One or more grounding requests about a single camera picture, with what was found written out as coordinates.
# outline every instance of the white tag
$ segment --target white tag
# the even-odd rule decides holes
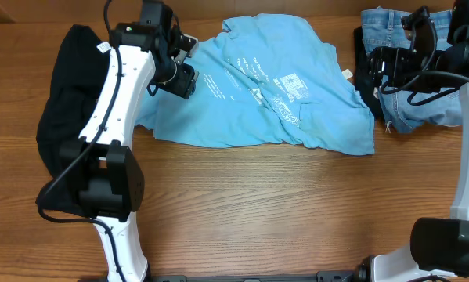
[[[342,74],[344,75],[345,79],[352,78],[352,76],[353,76],[352,72],[349,69],[342,71]]]
[[[98,44],[96,48],[98,48],[102,54],[112,49],[112,47],[110,47],[109,42],[102,42]]]

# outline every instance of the wood surface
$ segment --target wood surface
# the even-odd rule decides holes
[[[308,18],[354,68],[358,16]],[[101,23],[90,24],[103,39]],[[185,21],[206,40],[221,20]],[[0,281],[76,281],[106,272],[90,225],[46,222],[34,200],[50,176],[36,128],[70,23],[0,24]],[[157,141],[135,131],[146,177],[140,241],[153,274],[262,275],[352,269],[409,242],[420,217],[449,215],[460,128],[411,135],[375,129],[377,153],[351,157],[303,146],[224,150]]]
[[[17,23],[101,21],[106,0],[0,0],[0,10]],[[431,12],[448,10],[454,0],[164,0],[181,20],[288,13],[295,16],[359,16],[365,9],[415,11],[422,5]],[[142,0],[113,0],[110,20],[138,19]]]

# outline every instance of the robotic arm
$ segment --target robotic arm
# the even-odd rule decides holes
[[[411,33],[411,48],[375,49],[370,57],[370,69],[378,85],[384,76],[389,78],[381,87],[382,94],[412,90],[411,103],[418,92],[460,88],[464,141],[451,219],[420,219],[413,228],[409,245],[388,255],[368,258],[355,272],[321,271],[315,277],[258,277],[257,282],[404,282],[435,276],[469,277],[469,0],[456,1],[449,35],[449,42],[454,46],[445,52],[435,50],[437,37],[427,8],[419,9],[402,22]],[[118,24],[112,33],[112,45],[110,67],[97,107],[80,139],[65,143],[60,156],[64,168],[81,159],[66,173],[65,180],[74,204],[81,207],[83,216],[92,219],[91,223],[96,223],[109,265],[109,275],[104,281],[150,281],[149,264],[140,247],[136,225],[144,177],[132,154],[133,128],[146,89],[155,94],[150,91],[150,85],[184,99],[193,93],[198,73],[183,62],[194,54],[197,39],[180,31],[178,19],[169,7],[162,2],[143,0],[140,21]],[[398,89],[388,91],[387,86]],[[101,119],[107,112],[105,127],[100,130]],[[157,279],[160,282],[188,280],[185,277]],[[234,277],[229,281],[245,279]]]

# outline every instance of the black garment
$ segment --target black garment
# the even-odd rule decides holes
[[[110,57],[108,52],[102,54],[96,48],[101,42],[90,27],[74,25],[60,46],[50,97],[36,136],[39,154],[54,178],[62,172],[60,145],[78,138],[102,92]],[[59,183],[41,202],[41,207],[82,215],[81,209],[71,200],[65,183]]]
[[[372,76],[368,74],[368,57],[363,44],[363,28],[354,30],[354,53],[356,58],[356,72],[354,74],[356,90],[359,91],[363,102],[370,108],[375,119],[384,119],[379,99],[375,98]]]

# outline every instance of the denim seam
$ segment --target denim seam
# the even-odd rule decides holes
[[[395,96],[394,96],[394,99],[393,99],[393,101],[394,101],[394,105],[393,105],[393,106],[394,106],[394,112],[396,113],[396,116],[398,117],[398,119],[399,119],[400,121],[402,121],[402,123],[404,123],[406,126],[408,126],[410,129],[413,130],[413,127],[411,127],[404,119],[401,118],[401,115],[399,114],[399,111],[398,111],[398,104],[399,104],[399,103],[398,103],[398,93],[396,93],[396,94],[394,94],[394,95],[395,95]]]

